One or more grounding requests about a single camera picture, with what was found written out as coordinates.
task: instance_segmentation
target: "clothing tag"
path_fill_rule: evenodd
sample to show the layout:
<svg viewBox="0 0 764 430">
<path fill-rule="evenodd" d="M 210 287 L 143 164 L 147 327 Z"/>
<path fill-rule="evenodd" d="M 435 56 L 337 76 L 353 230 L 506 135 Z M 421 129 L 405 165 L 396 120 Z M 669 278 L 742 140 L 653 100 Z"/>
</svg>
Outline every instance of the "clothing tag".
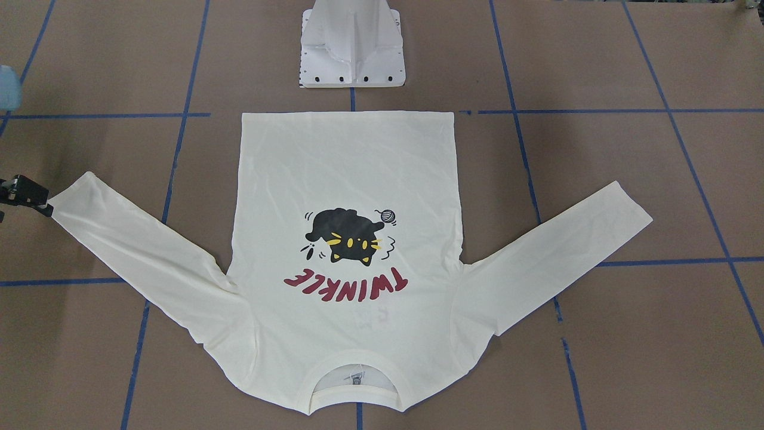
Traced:
<svg viewBox="0 0 764 430">
<path fill-rule="evenodd" d="M 348 376 L 347 380 L 353 380 L 353 385 L 361 385 L 361 380 L 364 378 L 364 374 L 366 372 L 358 372 L 353 373 L 352 375 Z"/>
</svg>

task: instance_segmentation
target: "blue tape line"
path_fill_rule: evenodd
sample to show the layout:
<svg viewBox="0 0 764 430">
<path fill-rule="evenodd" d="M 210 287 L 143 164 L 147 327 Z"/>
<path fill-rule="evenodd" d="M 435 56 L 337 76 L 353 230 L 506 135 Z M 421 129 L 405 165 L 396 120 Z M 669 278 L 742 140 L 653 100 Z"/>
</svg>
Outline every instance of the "blue tape line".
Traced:
<svg viewBox="0 0 764 430">
<path fill-rule="evenodd" d="M 764 112 L 764 108 L 750 109 L 671 109 L 672 112 L 680 113 L 727 113 L 727 112 Z"/>
<path fill-rule="evenodd" d="M 164 211 L 162 213 L 162 224 L 167 224 L 167 216 L 170 212 L 170 202 L 173 198 L 173 180 L 175 178 L 175 170 L 178 167 L 178 156 L 180 155 L 180 149 L 183 146 L 183 136 L 186 132 L 186 121 L 188 120 L 189 108 L 191 106 L 191 95 L 193 94 L 193 84 L 196 79 L 196 68 L 199 66 L 199 56 L 202 53 L 202 43 L 204 41 L 204 30 L 207 24 L 207 14 L 209 13 L 209 0 L 204 2 L 204 14 L 202 15 L 202 25 L 199 29 L 199 39 L 196 42 L 196 53 L 194 54 L 193 66 L 191 67 L 191 77 L 189 78 L 189 89 L 186 92 L 186 105 L 183 107 L 183 119 L 180 122 L 180 130 L 178 131 L 178 142 L 175 146 L 175 155 L 173 156 L 173 167 L 170 169 L 170 180 L 167 183 L 167 196 L 164 201 Z M 135 389 L 135 379 L 138 376 L 138 366 L 141 363 L 141 352 L 143 350 L 143 340 L 146 336 L 146 323 L 148 320 L 150 302 L 146 300 L 144 307 L 143 320 L 141 321 L 141 331 L 138 334 L 138 345 L 135 348 L 135 360 L 133 362 L 133 372 L 130 376 L 130 385 L 128 386 L 128 395 L 125 399 L 125 411 L 122 414 L 122 427 L 121 430 L 126 430 L 128 427 L 128 419 L 130 418 L 130 408 L 133 403 L 133 392 Z"/>
<path fill-rule="evenodd" d="M 204 14 L 202 15 L 202 27 L 199 29 L 199 40 L 196 42 L 196 53 L 191 67 L 191 78 L 189 79 L 189 89 L 186 92 L 186 105 L 183 107 L 183 120 L 180 122 L 178 131 L 178 142 L 175 145 L 175 155 L 173 156 L 173 167 L 170 169 L 170 180 L 167 182 L 167 196 L 164 199 L 164 210 L 162 211 L 162 224 L 167 224 L 167 217 L 170 215 L 170 202 L 173 198 L 173 182 L 175 181 L 175 170 L 178 168 L 178 157 L 180 149 L 183 147 L 183 136 L 186 134 L 186 122 L 188 119 L 189 108 L 191 106 L 191 95 L 193 94 L 193 84 L 196 80 L 196 68 L 199 66 L 199 56 L 202 53 L 202 43 L 204 41 L 204 30 L 207 25 L 207 14 L 209 13 L 209 0 L 204 2 Z"/>
<path fill-rule="evenodd" d="M 751 321 L 753 322 L 753 327 L 756 329 L 756 333 L 759 335 L 759 342 L 761 342 L 762 346 L 764 347 L 764 331 L 762 331 L 762 326 L 759 324 L 759 319 L 756 317 L 756 313 L 753 311 L 753 305 L 751 305 L 751 301 L 748 298 L 748 293 L 746 293 L 745 287 L 743 287 L 743 282 L 740 281 L 740 276 L 737 274 L 737 269 L 735 268 L 735 265 L 730 261 L 730 270 L 732 271 L 732 276 L 735 278 L 735 283 L 737 284 L 737 290 L 740 292 L 740 296 L 743 297 L 743 303 L 746 304 L 746 309 L 748 310 L 748 315 L 751 317 Z"/>
<path fill-rule="evenodd" d="M 29 55 L 29 60 L 27 60 L 27 65 L 24 66 L 24 71 L 21 72 L 21 77 L 18 78 L 19 81 L 21 81 L 21 84 L 24 84 L 24 81 L 27 79 L 27 73 L 29 73 L 29 68 L 32 65 L 32 60 L 34 60 L 34 56 L 37 55 L 37 49 L 40 47 L 40 42 L 43 40 L 43 35 L 45 34 L 45 30 L 47 29 L 48 21 L 50 21 L 50 15 L 53 14 L 53 6 L 56 5 L 56 0 L 50 0 L 50 4 L 48 5 L 48 10 L 45 13 L 45 19 L 43 20 L 43 26 L 40 28 L 40 33 L 37 35 L 37 40 L 34 42 L 34 47 L 32 47 L 32 53 Z"/>
<path fill-rule="evenodd" d="M 35 279 L 31 281 L 0 281 L 0 287 L 34 287 L 39 285 L 124 284 L 122 278 Z"/>
<path fill-rule="evenodd" d="M 562 338 L 562 349 L 565 351 L 565 362 L 568 364 L 568 373 L 571 377 L 573 386 L 573 396 L 575 397 L 575 407 L 578 410 L 578 421 L 581 423 L 581 430 L 586 430 L 586 418 L 584 417 L 584 406 L 581 404 L 581 393 L 578 391 L 578 380 L 573 370 L 573 360 L 571 359 L 571 350 L 565 338 Z"/>
<path fill-rule="evenodd" d="M 11 118 L 11 111 L 7 111 L 2 117 L 2 123 L 0 123 L 0 137 L 5 131 L 5 126 L 8 124 L 8 120 Z"/>
<path fill-rule="evenodd" d="M 730 265 L 730 270 L 732 271 L 733 276 L 735 278 L 735 283 L 737 283 L 737 288 L 740 290 L 740 295 L 743 297 L 743 302 L 745 303 L 746 309 L 748 310 L 748 315 L 751 317 L 751 321 L 753 322 L 753 326 L 756 329 L 756 333 L 759 335 L 759 341 L 764 346 L 764 332 L 762 332 L 761 324 L 759 323 L 759 319 L 756 317 L 756 313 L 753 310 L 753 306 L 751 306 L 751 302 L 748 299 L 748 294 L 746 293 L 746 289 L 745 287 L 743 287 L 743 283 L 740 281 L 740 277 L 737 275 L 737 270 L 735 269 L 735 265 L 731 261 L 729 261 L 730 251 L 727 248 L 727 244 L 724 242 L 724 238 L 722 237 L 719 224 L 716 221 L 714 212 L 711 210 L 711 204 L 708 203 L 708 199 L 706 198 L 706 193 L 705 191 L 703 191 L 703 186 L 701 185 L 701 180 L 698 177 L 698 173 L 695 171 L 694 165 L 692 164 L 692 160 L 690 159 L 690 154 L 687 151 L 687 147 L 685 146 L 685 140 L 682 138 L 681 133 L 679 132 L 679 127 L 676 124 L 674 115 L 672 114 L 672 111 L 669 108 L 669 102 L 666 100 L 665 94 L 663 93 L 663 88 L 661 88 L 661 84 L 658 81 L 658 76 L 656 75 L 656 71 L 652 67 L 652 63 L 650 62 L 650 59 L 647 55 L 647 50 L 645 49 L 645 45 L 642 43 L 642 38 L 639 36 L 639 32 L 636 29 L 634 20 L 632 19 L 631 14 L 629 13 L 629 7 L 626 5 L 626 2 L 622 2 L 621 5 L 623 6 L 623 10 L 626 12 L 626 17 L 629 19 L 629 24 L 631 25 L 631 28 L 634 31 L 634 36 L 636 37 L 637 44 L 639 44 L 639 49 L 642 50 L 642 55 L 645 57 L 645 62 L 647 62 L 647 67 L 650 69 L 652 80 L 655 81 L 656 83 L 656 88 L 658 88 L 658 94 L 661 96 L 663 105 L 666 107 L 666 110 L 668 111 L 668 118 L 671 120 L 672 127 L 674 128 L 674 133 L 676 133 L 676 138 L 677 140 L 679 140 L 679 146 L 681 147 L 681 152 L 682 154 L 684 154 L 685 160 L 687 161 L 687 166 L 690 168 L 690 173 L 692 174 L 692 179 L 695 181 L 695 186 L 698 187 L 698 192 L 701 195 L 701 199 L 703 200 L 703 205 L 706 208 L 708 217 L 711 219 L 711 224 L 714 226 L 714 232 L 716 232 L 717 238 L 719 239 L 719 244 L 721 245 L 721 249 L 724 252 L 724 256 L 727 257 L 727 260 L 728 260 L 727 263 Z"/>
<path fill-rule="evenodd" d="M 173 113 L 93 113 L 62 115 L 11 115 L 10 119 L 110 119 L 110 118 L 183 118 L 209 117 L 210 112 L 173 112 Z"/>
<path fill-rule="evenodd" d="M 478 115 L 538 115 L 538 114 L 557 114 L 557 113 L 743 113 L 743 112 L 764 112 L 764 109 L 518 109 L 518 110 L 478 110 Z"/>
<path fill-rule="evenodd" d="M 127 430 L 128 420 L 130 419 L 130 408 L 133 405 L 133 393 L 135 393 L 135 380 L 138 378 L 138 367 L 141 365 L 141 353 L 143 352 L 143 341 L 146 337 L 146 326 L 148 323 L 148 312 L 151 302 L 146 300 L 144 303 L 144 313 L 141 319 L 141 330 L 138 331 L 138 342 L 135 344 L 135 357 L 133 358 L 133 370 L 130 373 L 130 383 L 128 384 L 128 395 L 125 400 L 125 410 L 122 412 L 121 430 Z"/>
<path fill-rule="evenodd" d="M 557 300 L 557 296 L 552 298 L 552 301 L 555 303 L 555 313 L 557 314 L 557 322 L 562 323 L 564 319 L 562 318 L 562 310 L 560 309 L 560 302 Z"/>
<path fill-rule="evenodd" d="M 29 59 L 27 60 L 27 64 L 24 66 L 24 71 L 21 72 L 21 77 L 18 79 L 21 84 L 24 84 L 24 80 L 27 79 L 27 73 L 29 72 L 29 67 L 32 65 L 32 61 L 34 60 L 34 56 L 37 55 L 37 49 L 40 47 L 40 42 L 43 40 L 43 35 L 45 34 L 45 30 L 47 29 L 48 21 L 50 21 L 50 15 L 53 13 L 53 6 L 55 6 L 56 0 L 50 0 L 50 4 L 48 5 L 48 10 L 45 13 L 45 19 L 43 20 L 43 25 L 40 27 L 40 33 L 37 34 L 37 40 L 34 42 L 34 46 L 32 47 L 32 52 L 29 54 Z M 2 137 L 3 132 L 5 132 L 5 127 L 8 125 L 8 120 L 11 118 L 11 111 L 6 111 L 5 115 L 2 117 L 2 124 L 0 124 L 0 137 Z"/>
<path fill-rule="evenodd" d="M 764 256 L 761 257 L 732 257 L 731 262 L 764 262 Z"/>
<path fill-rule="evenodd" d="M 364 430 L 364 404 L 355 404 L 355 428 L 356 430 Z"/>
<path fill-rule="evenodd" d="M 667 259 L 667 260 L 637 260 L 601 262 L 597 267 L 628 267 L 638 265 L 678 265 L 678 264 L 709 264 L 724 263 L 727 259 Z"/>
<path fill-rule="evenodd" d="M 523 141 L 523 131 L 520 129 L 520 118 L 517 115 L 517 107 L 515 106 L 515 96 L 512 91 L 512 80 L 510 79 L 510 68 L 507 66 L 507 59 L 504 56 L 504 46 L 501 42 L 501 33 L 499 32 L 499 23 L 496 19 L 496 8 L 494 7 L 494 0 L 488 0 L 490 5 L 490 16 L 494 20 L 494 32 L 496 33 L 496 42 L 499 45 L 499 55 L 501 56 L 501 65 L 504 68 L 504 80 L 507 82 L 507 93 L 510 97 L 510 106 L 512 107 L 512 113 L 515 119 L 515 131 L 517 132 L 517 141 L 520 144 L 520 154 L 523 156 L 523 167 L 526 169 L 528 175 L 528 189 L 530 190 L 530 200 L 533 203 L 533 209 L 536 212 L 536 222 L 541 224 L 541 213 L 539 212 L 539 204 L 536 201 L 536 191 L 533 189 L 533 178 L 530 173 L 530 165 L 528 164 L 528 155 L 526 153 L 525 142 Z"/>
<path fill-rule="evenodd" d="M 764 256 L 731 257 L 714 259 L 665 259 L 632 260 L 601 262 L 597 267 L 629 267 L 638 265 L 681 265 L 681 264 L 718 264 L 725 262 L 764 262 Z M 82 284 L 121 284 L 122 278 L 84 278 L 84 279 L 33 279 L 28 281 L 0 281 L 0 287 L 24 287 L 38 285 L 82 285 Z"/>
<path fill-rule="evenodd" d="M 521 109 L 517 113 L 665 113 L 665 109 Z"/>
</svg>

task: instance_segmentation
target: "neckline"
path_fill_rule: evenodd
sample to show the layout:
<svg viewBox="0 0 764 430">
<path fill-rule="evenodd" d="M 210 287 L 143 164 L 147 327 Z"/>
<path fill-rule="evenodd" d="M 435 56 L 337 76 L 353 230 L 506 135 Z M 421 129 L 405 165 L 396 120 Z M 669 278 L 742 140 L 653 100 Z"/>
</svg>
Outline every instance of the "neckline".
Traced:
<svg viewBox="0 0 764 430">
<path fill-rule="evenodd" d="M 327 373 L 348 364 L 362 364 L 379 370 L 392 382 L 397 393 L 376 386 L 350 384 L 313 392 Z M 411 390 L 408 380 L 394 363 L 370 350 L 343 350 L 325 358 L 305 375 L 299 390 L 298 409 L 310 415 L 326 406 L 362 402 L 403 412 L 410 406 L 410 399 Z"/>
</svg>

